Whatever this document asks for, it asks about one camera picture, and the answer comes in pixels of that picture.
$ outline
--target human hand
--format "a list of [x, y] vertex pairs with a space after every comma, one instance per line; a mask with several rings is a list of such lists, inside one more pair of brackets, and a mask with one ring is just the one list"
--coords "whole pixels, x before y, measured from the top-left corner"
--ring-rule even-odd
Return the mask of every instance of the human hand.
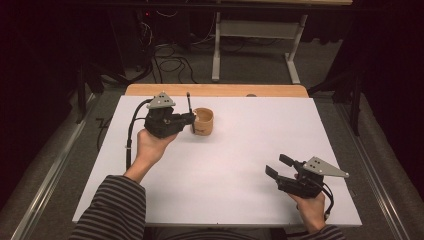
[[316, 198], [304, 199], [288, 193], [288, 195], [297, 203], [303, 224], [309, 233], [319, 232], [325, 227], [324, 207], [325, 196], [322, 192]]
[[178, 134], [159, 139], [142, 129], [137, 134], [137, 155], [132, 166], [124, 176], [140, 183], [150, 168], [155, 165], [165, 153], [166, 147]]

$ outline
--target cable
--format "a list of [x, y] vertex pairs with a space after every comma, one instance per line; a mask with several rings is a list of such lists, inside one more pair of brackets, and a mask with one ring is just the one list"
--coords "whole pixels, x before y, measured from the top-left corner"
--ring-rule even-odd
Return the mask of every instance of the cable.
[[104, 129], [109, 128], [109, 123], [112, 120], [112, 117], [108, 118], [105, 123], [103, 123], [104, 118], [96, 118], [97, 121], [100, 121], [99, 124], [99, 134], [97, 135], [97, 152], [100, 152], [100, 137], [102, 136], [102, 132]]
[[[327, 191], [327, 189], [325, 189], [323, 186], [321, 186], [320, 184], [318, 184], [314, 180], [312, 180], [312, 179], [307, 179], [307, 180], [310, 183], [312, 183], [312, 184], [316, 185], [317, 187], [319, 187], [325, 193], [325, 195], [327, 195], [327, 197], [330, 199], [330, 205], [328, 206], [327, 210], [324, 212], [324, 221], [327, 221], [327, 219], [330, 217], [331, 209], [334, 206], [334, 195], [333, 195], [333, 192], [331, 191], [330, 187], [328, 187], [328, 185], [325, 184], [325, 183], [324, 183], [324, 186], [328, 188], [328, 191]], [[290, 234], [287, 234], [286, 236], [287, 236], [287, 238], [292, 238], [292, 237], [305, 236], [307, 234], [309, 234], [308, 231], [303, 231], [303, 232], [290, 233]]]
[[[161, 49], [164, 49], [164, 48], [171, 49], [172, 50], [171, 53], [169, 53], [167, 55], [164, 55], [164, 56], [156, 56], [157, 52], [159, 50], [161, 50]], [[161, 71], [164, 71], [164, 72], [173, 72], [173, 71], [176, 71], [176, 70], [180, 69], [180, 71], [178, 72], [178, 81], [179, 81], [179, 83], [182, 84], [183, 82], [181, 80], [181, 74], [182, 74], [183, 70], [185, 69], [185, 67], [188, 66], [188, 68], [190, 69], [190, 80], [193, 83], [198, 84], [198, 82], [194, 80], [194, 75], [193, 75], [194, 74], [194, 71], [193, 71], [193, 68], [191, 67], [190, 63], [188, 62], [188, 60], [186, 58], [184, 58], [184, 57], [173, 57], [174, 54], [175, 54], [175, 49], [172, 47], [172, 45], [161, 45], [155, 51], [155, 54], [154, 54], [153, 59], [155, 60], [156, 67], [158, 68], [158, 71], [159, 71], [159, 74], [160, 74], [160, 77], [161, 77], [161, 83], [163, 83], [163, 78], [162, 78]], [[158, 64], [157, 58], [164, 59], [164, 60], [160, 64]], [[163, 65], [164, 64], [167, 64], [167, 63], [170, 63], [170, 62], [177, 62], [178, 63], [178, 66], [177, 67], [173, 67], [171, 69], [165, 69], [163, 67]]]
[[128, 127], [128, 139], [127, 139], [127, 161], [126, 161], [126, 169], [128, 170], [131, 167], [131, 144], [132, 144], [132, 140], [131, 140], [131, 135], [132, 135], [132, 130], [134, 128], [134, 122], [138, 119], [142, 119], [142, 118], [137, 118], [137, 114], [138, 111], [140, 111], [140, 108], [146, 104], [146, 103], [150, 103], [153, 99], [147, 99], [144, 100], [142, 103], [140, 103], [137, 108], [135, 109], [134, 115], [132, 117], [130, 126]]

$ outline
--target gray carpet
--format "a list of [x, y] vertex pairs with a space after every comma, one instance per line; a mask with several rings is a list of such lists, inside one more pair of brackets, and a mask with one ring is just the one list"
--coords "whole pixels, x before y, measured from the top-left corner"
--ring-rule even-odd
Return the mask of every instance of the gray carpet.
[[[290, 84], [282, 58], [284, 51], [281, 51], [281, 49], [288, 49], [290, 45], [287, 42], [268, 45], [270, 40], [252, 39], [251, 41], [252, 43], [246, 44], [237, 52], [233, 51], [239, 48], [240, 45], [237, 43], [231, 42], [224, 45], [227, 51], [222, 53], [220, 83]], [[305, 87], [314, 86], [325, 78], [339, 45], [339, 43], [320, 45], [318, 42], [301, 44], [295, 63], [300, 81]], [[177, 48], [175, 52], [177, 55], [174, 56], [187, 58], [193, 69], [195, 81], [211, 83], [212, 49], [207, 48], [208, 45], [201, 47], [206, 49], [193, 48], [189, 52]], [[167, 56], [171, 51], [169, 48], [162, 49], [157, 55]], [[164, 59], [158, 57], [157, 60], [162, 62]], [[174, 61], [165, 63], [161, 67], [163, 70], [170, 70], [179, 64]], [[180, 80], [183, 83], [191, 83], [188, 69], [186, 64], [180, 74]], [[157, 69], [155, 73], [156, 81], [159, 81]], [[128, 69], [128, 75], [133, 74], [136, 73]], [[162, 72], [162, 74], [164, 83], [179, 83], [178, 70]], [[149, 75], [140, 83], [154, 83], [154, 78]], [[113, 115], [118, 99], [124, 91], [123, 87], [106, 85], [106, 91], [96, 96], [94, 101], [96, 104], [87, 116], [86, 125], [73, 145], [67, 158], [67, 166], [38, 223], [31, 229], [32, 234], [28, 239], [66, 239], [69, 236], [74, 227], [71, 222], [72, 216], [97, 157], [98, 138], [100, 136], [101, 142], [107, 130], [99, 128], [101, 122], [99, 119], [107, 121]], [[359, 228], [344, 228], [346, 236], [349, 239], [407, 239], [393, 234], [396, 232], [396, 227], [400, 229], [404, 227], [409, 239], [424, 239], [423, 202], [387, 144], [384, 133], [375, 122], [366, 99], [362, 97], [359, 119], [361, 136], [357, 138], [352, 136], [350, 129], [346, 126], [343, 110], [348, 109], [348, 105], [333, 104], [329, 93], [319, 93], [313, 97], [339, 165], [351, 175], [346, 182], [363, 221], [363, 226]], [[1, 212], [0, 239], [10, 239], [12, 236], [50, 166], [60, 155], [61, 148], [72, 134], [76, 116], [77, 111], [74, 109], [67, 121], [34, 159], [14, 195]], [[374, 178], [370, 176], [369, 166], [360, 160], [363, 153], [358, 151], [358, 141], [363, 144], [367, 156], [372, 160], [378, 179], [390, 197], [403, 226], [391, 226], [390, 221], [387, 220], [387, 214], [382, 211], [382, 202], [376, 198], [379, 189], [373, 187]], [[287, 228], [289, 232], [297, 230]]]

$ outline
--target white table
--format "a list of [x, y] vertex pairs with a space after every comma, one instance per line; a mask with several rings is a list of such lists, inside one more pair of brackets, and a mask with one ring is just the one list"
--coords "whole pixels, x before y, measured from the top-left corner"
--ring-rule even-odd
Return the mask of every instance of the white table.
[[[151, 96], [123, 96], [119, 101], [73, 221], [78, 221], [107, 175], [125, 171], [128, 125], [137, 105], [147, 98]], [[171, 98], [177, 104], [175, 113], [188, 111], [185, 97]], [[214, 130], [212, 135], [201, 137], [186, 127], [143, 179], [147, 223], [268, 227], [301, 224], [295, 203], [277, 190], [275, 181], [265, 174], [265, 165], [292, 177], [296, 171], [278, 160], [283, 153], [298, 161], [317, 156], [338, 167], [313, 99], [194, 96], [191, 102], [193, 108], [214, 111]], [[138, 116], [146, 114], [147, 108], [143, 107]], [[143, 124], [142, 120], [136, 122], [133, 140]], [[344, 179], [326, 177], [325, 182], [335, 195], [328, 223], [361, 225]]]

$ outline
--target wooden cup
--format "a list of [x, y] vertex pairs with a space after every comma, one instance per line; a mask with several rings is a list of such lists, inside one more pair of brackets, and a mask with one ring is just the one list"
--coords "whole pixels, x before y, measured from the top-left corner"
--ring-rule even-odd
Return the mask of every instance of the wooden cup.
[[194, 134], [199, 136], [210, 135], [213, 129], [212, 110], [208, 108], [196, 108], [193, 110], [193, 112], [196, 114], [196, 120], [194, 120]]

